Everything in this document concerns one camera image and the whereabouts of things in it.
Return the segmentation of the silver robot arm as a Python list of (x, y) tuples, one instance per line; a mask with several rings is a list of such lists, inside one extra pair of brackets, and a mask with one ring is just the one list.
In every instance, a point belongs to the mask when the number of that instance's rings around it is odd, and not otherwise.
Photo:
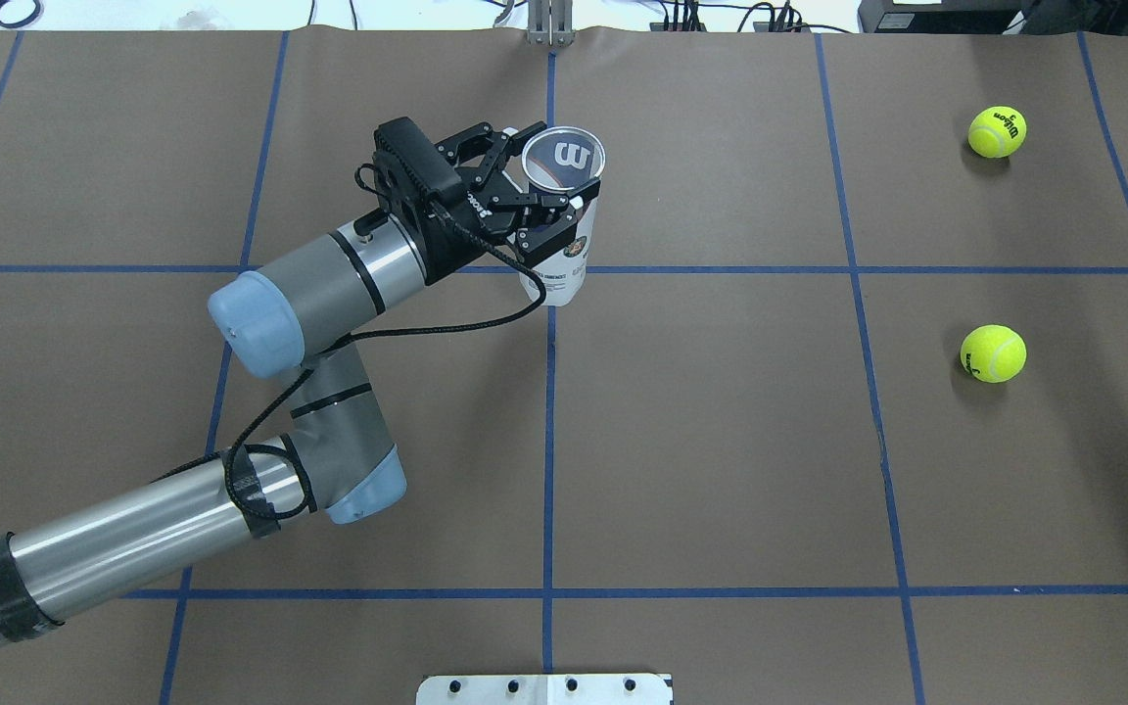
[[(243, 268), (208, 300), (224, 365), (277, 381), (224, 446), (140, 488), (23, 532), (0, 534), (0, 647), (68, 620), (305, 517), (350, 523), (398, 500), (400, 451), (358, 344), (475, 333), (523, 320), (549, 303), (539, 264), (582, 236), (603, 179), (583, 166), (545, 186), (534, 173), (550, 126), (467, 126), (434, 140), (409, 117), (373, 132), (354, 173), (373, 208), (291, 253)], [(474, 259), (497, 259), (534, 287), (514, 312), (461, 324), (368, 331), (391, 308)]]

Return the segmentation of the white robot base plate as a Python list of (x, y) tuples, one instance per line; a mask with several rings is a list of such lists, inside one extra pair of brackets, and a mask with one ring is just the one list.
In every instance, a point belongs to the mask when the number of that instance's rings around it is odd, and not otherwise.
[(429, 677), (416, 704), (673, 704), (667, 675), (453, 675)]

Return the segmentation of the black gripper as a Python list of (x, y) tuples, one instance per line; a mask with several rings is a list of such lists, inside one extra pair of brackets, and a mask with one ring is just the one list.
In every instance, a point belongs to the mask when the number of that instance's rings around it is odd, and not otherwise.
[(416, 247), (426, 287), (483, 257), (474, 238), (509, 246), (523, 266), (539, 266), (576, 240), (587, 201), (520, 195), (497, 175), (545, 130), (544, 121), (510, 132), (479, 123), (435, 143), (446, 162), (398, 164), (398, 220)]

